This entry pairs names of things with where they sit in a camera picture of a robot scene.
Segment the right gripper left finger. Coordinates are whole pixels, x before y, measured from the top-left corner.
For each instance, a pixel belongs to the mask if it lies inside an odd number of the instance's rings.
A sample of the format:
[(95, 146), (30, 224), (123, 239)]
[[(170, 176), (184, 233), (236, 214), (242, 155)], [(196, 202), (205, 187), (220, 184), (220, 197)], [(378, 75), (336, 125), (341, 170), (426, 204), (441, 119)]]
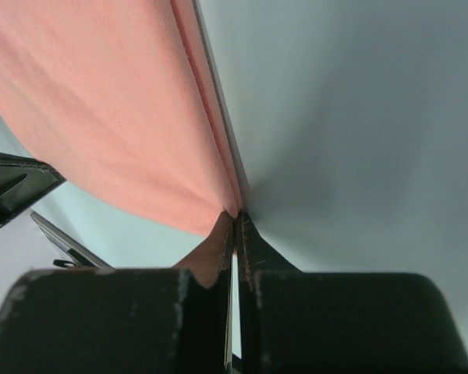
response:
[(0, 308), (0, 373), (228, 373), (234, 220), (167, 269), (33, 270)]

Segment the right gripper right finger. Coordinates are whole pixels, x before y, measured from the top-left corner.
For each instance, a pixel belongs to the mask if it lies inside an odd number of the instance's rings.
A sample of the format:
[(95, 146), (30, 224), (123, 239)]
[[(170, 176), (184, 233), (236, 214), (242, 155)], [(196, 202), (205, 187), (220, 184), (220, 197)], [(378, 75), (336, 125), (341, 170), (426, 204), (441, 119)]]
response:
[(308, 273), (236, 218), (245, 373), (468, 373), (444, 295), (416, 273)]

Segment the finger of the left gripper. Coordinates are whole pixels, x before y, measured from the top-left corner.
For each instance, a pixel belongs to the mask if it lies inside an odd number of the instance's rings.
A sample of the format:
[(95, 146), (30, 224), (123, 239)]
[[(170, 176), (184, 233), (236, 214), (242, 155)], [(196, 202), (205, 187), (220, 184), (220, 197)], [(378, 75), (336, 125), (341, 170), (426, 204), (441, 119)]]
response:
[(0, 228), (65, 181), (49, 164), (0, 152)]

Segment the light pink t-shirt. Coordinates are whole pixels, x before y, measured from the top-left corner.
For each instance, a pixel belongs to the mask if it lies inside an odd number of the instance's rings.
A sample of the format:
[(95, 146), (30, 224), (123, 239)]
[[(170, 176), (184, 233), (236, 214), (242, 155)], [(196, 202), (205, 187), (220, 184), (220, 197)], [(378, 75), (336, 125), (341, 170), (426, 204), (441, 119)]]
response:
[(0, 116), (128, 213), (206, 235), (242, 206), (191, 1), (0, 1)]

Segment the aluminium frame rail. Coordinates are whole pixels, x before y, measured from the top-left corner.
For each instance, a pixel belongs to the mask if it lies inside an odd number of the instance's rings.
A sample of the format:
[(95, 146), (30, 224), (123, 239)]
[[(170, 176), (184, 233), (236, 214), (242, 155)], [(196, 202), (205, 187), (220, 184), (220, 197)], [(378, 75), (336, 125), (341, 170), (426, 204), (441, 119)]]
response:
[(46, 239), (60, 252), (69, 257), (69, 260), (56, 259), (53, 264), (57, 267), (111, 268), (103, 259), (93, 254), (75, 239), (69, 237), (64, 231), (57, 228), (39, 213), (31, 213), (30, 218), (40, 228)]

